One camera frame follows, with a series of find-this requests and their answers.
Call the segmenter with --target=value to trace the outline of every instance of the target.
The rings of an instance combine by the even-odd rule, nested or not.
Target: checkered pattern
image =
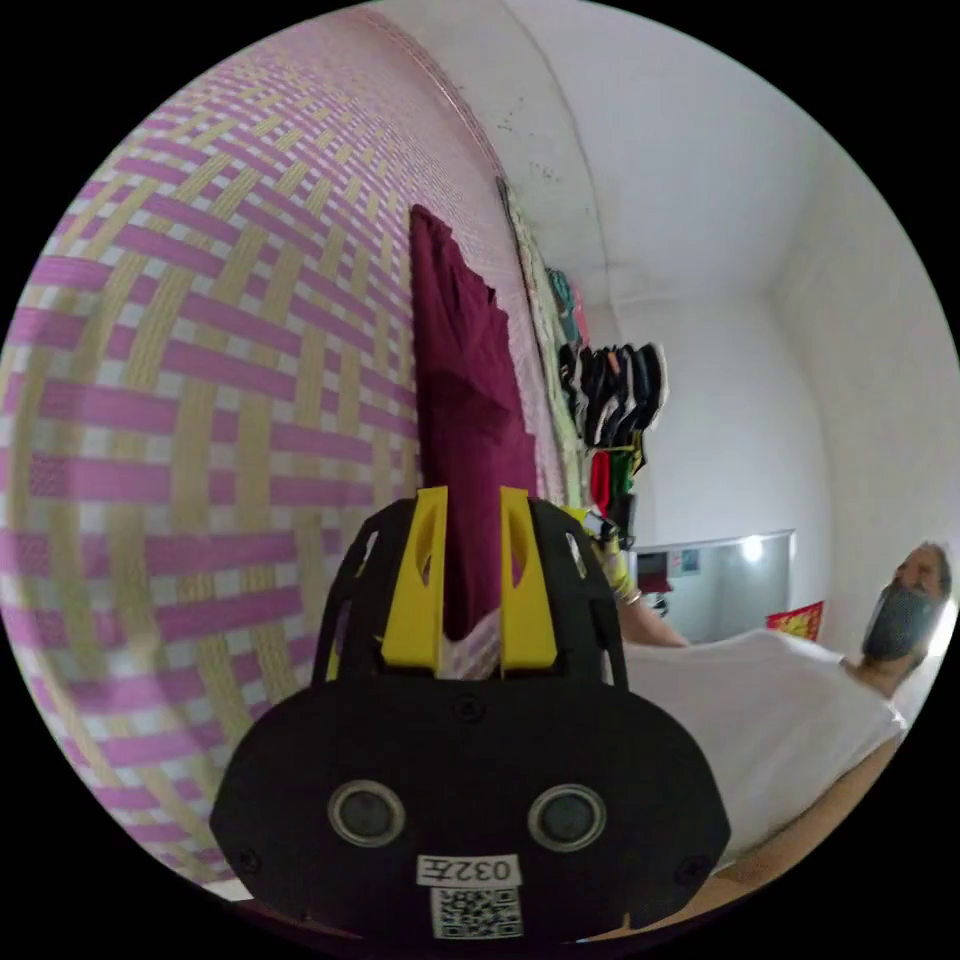
[[[345,548],[417,486],[414,203],[498,291],[559,496],[498,172],[429,58],[341,12],[144,120],[23,292],[0,354],[3,618],[78,774],[192,880],[230,876],[207,823],[224,766],[308,683]]]

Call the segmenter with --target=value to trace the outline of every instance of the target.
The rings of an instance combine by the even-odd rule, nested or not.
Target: face mask
[[[877,601],[863,638],[863,653],[873,660],[905,657],[930,633],[936,606],[924,593],[891,584]]]

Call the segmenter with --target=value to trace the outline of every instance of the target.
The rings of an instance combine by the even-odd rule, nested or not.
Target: hair
[[[953,570],[950,567],[950,557],[947,555],[947,547],[944,544],[936,543],[933,540],[924,540],[920,546],[924,550],[929,550],[937,558],[937,564],[940,567],[940,601],[937,604],[937,609],[942,611],[947,605],[947,601],[950,599],[950,594],[953,591]],[[927,636],[924,637],[923,641],[917,644],[917,659],[907,673],[904,674],[904,680],[910,676],[910,674],[913,673],[913,671],[916,670],[924,660],[927,659],[927,653],[930,651],[930,642],[933,640],[935,629],[936,622],[934,628],[928,631]]]
[[[920,544],[925,550],[930,550],[937,556],[940,565],[940,600],[946,603],[953,592],[953,570],[950,567],[950,557],[947,555],[947,548],[942,543],[934,543],[933,540],[924,540]]]

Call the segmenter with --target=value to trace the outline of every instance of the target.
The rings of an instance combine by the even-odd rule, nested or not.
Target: red sign
[[[788,610],[786,613],[775,613],[767,617],[767,629],[789,633],[791,636],[816,643],[822,619],[823,601],[821,600],[820,603],[811,603],[808,607]]]

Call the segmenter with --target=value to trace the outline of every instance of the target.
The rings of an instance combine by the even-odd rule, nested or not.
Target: qr code
[[[438,940],[497,940],[523,936],[516,887],[432,887],[430,909]]]

